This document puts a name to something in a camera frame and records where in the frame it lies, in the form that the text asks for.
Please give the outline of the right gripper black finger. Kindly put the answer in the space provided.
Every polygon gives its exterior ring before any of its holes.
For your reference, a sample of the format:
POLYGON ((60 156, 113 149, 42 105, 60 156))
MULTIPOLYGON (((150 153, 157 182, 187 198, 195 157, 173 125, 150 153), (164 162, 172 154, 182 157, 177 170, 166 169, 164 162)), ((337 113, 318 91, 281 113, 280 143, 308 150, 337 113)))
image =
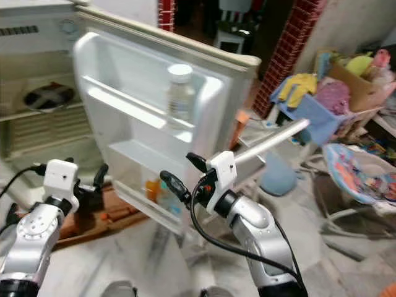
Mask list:
POLYGON ((166 184, 167 189, 173 193, 184 204, 190 204, 192 200, 191 191, 184 185, 178 176, 170 171, 161 171, 160 179, 166 184))
POLYGON ((193 152, 189 152, 187 153, 186 158, 187 160, 190 161, 190 164, 192 164, 196 169, 198 169, 203 174, 207 174, 214 171, 212 167, 210 167, 210 164, 207 162, 207 160, 200 155, 196 155, 193 152))

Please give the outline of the silver fridge door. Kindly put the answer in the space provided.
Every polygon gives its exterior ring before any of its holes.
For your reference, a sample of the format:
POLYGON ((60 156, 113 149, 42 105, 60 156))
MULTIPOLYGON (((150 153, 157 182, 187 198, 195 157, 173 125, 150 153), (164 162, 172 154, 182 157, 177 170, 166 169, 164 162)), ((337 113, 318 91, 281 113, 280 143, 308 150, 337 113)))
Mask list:
POLYGON ((93 6, 76 11, 85 33, 72 50, 75 79, 116 194, 172 232, 195 235, 187 213, 151 201, 145 184, 166 170, 190 186, 200 173, 187 153, 209 158, 228 149, 260 59, 93 6), (168 68, 177 64, 193 70, 190 121, 168 111, 168 68))

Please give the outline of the white fridge cabinet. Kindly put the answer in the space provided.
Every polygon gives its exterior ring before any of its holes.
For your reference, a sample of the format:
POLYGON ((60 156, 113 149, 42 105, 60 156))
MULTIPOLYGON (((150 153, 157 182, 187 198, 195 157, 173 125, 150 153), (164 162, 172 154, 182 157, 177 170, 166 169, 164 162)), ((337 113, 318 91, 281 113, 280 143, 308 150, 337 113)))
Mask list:
POLYGON ((87 114, 77 90, 71 48, 83 34, 77 8, 88 0, 0 0, 1 168, 8 182, 32 162, 78 157, 92 149, 87 114), (50 113, 32 111, 23 98, 51 82, 75 90, 50 113))

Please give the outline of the small blue bottle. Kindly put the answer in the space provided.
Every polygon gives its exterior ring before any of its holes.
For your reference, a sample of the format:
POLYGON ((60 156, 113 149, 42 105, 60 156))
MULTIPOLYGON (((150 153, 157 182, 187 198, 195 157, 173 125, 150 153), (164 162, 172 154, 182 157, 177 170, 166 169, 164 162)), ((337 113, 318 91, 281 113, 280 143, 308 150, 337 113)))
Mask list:
POLYGON ((167 211, 170 214, 173 214, 176 218, 180 218, 182 214, 183 204, 181 201, 174 195, 169 194, 166 198, 164 198, 167 211))

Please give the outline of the small orange bottle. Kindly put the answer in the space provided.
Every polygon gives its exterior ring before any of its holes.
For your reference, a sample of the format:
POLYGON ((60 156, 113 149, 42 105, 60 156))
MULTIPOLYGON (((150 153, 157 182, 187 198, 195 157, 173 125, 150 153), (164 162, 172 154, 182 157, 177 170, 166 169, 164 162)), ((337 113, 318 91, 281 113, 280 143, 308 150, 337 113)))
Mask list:
POLYGON ((145 192, 146 192, 147 200, 158 203, 160 189, 161 189, 160 181, 158 179, 146 181, 145 192))

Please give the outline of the loose red clay brick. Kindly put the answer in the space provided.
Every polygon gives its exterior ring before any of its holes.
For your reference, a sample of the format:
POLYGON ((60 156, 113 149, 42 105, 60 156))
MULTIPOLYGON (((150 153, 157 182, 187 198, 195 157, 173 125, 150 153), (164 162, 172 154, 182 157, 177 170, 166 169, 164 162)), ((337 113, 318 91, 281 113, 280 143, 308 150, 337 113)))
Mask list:
POLYGON ((248 111, 239 110, 236 113, 237 127, 236 127, 235 132, 241 133, 241 131, 243 131, 245 129, 249 119, 250 119, 250 115, 249 115, 248 111))

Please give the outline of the clear bottle white cap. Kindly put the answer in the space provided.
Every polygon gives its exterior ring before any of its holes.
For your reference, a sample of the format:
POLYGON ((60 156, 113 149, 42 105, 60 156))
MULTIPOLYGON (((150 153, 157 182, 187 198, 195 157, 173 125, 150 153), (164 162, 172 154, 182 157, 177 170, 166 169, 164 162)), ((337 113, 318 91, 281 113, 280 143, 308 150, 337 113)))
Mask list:
POLYGON ((173 119, 189 123, 192 121, 193 101, 196 95, 192 84, 193 68, 187 64, 176 63, 167 68, 170 87, 166 94, 168 114, 173 119))

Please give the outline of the dusty blue floor item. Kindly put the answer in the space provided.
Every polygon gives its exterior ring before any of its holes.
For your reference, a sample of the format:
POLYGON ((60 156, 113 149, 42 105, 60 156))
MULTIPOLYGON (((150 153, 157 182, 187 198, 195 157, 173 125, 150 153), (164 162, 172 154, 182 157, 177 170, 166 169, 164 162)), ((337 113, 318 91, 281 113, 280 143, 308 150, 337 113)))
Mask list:
POLYGON ((259 187, 270 196, 285 196, 297 184, 297 172, 275 153, 267 153, 265 170, 259 179, 259 187))

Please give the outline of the black bowl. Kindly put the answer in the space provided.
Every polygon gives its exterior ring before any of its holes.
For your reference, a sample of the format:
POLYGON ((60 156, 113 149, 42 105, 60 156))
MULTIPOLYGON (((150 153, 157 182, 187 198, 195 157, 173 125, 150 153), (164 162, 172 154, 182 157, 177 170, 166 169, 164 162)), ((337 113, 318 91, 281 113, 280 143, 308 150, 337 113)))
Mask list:
POLYGON ((67 106, 75 97, 75 90, 67 85, 51 82, 35 88, 23 98, 25 106, 32 111, 50 113, 67 106))

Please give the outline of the white plastic child chair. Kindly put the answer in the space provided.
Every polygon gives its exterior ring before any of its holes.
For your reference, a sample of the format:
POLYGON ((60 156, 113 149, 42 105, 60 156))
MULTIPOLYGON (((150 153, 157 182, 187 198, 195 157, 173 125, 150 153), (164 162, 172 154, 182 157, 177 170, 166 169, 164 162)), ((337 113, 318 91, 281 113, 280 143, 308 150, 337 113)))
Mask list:
POLYGON ((231 43, 236 45, 235 53, 241 54, 246 38, 256 30, 255 23, 247 17, 251 6, 252 0, 218 0, 220 16, 216 20, 216 48, 231 43))

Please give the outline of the purple cloth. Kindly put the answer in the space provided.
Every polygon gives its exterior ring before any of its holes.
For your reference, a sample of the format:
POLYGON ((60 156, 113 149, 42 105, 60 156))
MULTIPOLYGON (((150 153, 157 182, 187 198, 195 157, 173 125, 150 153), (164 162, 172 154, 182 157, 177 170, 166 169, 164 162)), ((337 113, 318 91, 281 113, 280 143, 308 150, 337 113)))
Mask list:
POLYGON ((319 82, 315 99, 334 115, 349 113, 349 87, 342 81, 326 77, 319 82))

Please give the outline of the colourful baby bouncer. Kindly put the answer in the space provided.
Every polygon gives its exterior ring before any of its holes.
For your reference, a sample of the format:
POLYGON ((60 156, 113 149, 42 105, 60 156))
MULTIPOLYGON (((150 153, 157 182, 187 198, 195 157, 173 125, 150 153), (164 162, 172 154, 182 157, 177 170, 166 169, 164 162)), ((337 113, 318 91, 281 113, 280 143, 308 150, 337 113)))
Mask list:
POLYGON ((396 166, 337 142, 322 146, 329 176, 360 204, 396 207, 396 166))

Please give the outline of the brown cardboard toy box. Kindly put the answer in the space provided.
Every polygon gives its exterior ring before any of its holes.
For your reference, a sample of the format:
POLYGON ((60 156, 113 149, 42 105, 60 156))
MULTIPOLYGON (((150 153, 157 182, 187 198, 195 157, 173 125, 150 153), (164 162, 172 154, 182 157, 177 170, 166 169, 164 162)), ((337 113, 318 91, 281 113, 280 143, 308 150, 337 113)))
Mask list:
POLYGON ((345 70, 345 64, 353 57, 340 56, 330 63, 328 76, 344 82, 350 91, 349 110, 366 111, 382 107, 388 96, 396 90, 396 73, 380 67, 368 67, 361 77, 345 70))

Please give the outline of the yellow green plush toy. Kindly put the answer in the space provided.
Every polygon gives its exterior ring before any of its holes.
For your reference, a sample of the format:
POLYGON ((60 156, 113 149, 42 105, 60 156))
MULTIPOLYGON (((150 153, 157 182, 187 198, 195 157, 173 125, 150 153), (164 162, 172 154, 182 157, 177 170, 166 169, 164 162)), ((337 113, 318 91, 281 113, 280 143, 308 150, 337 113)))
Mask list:
POLYGON ((355 56, 346 62, 344 68, 351 74, 361 77, 368 67, 370 67, 373 60, 374 58, 371 56, 355 56))

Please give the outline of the pink plush toy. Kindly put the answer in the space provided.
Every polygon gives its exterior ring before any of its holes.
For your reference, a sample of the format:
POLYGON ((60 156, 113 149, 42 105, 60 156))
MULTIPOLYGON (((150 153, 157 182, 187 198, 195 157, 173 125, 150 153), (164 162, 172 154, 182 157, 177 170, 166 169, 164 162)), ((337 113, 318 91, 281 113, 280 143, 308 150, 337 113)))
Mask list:
POLYGON ((390 67, 390 59, 390 52, 385 48, 379 48, 379 50, 376 51, 376 54, 372 57, 370 66, 388 69, 390 67))

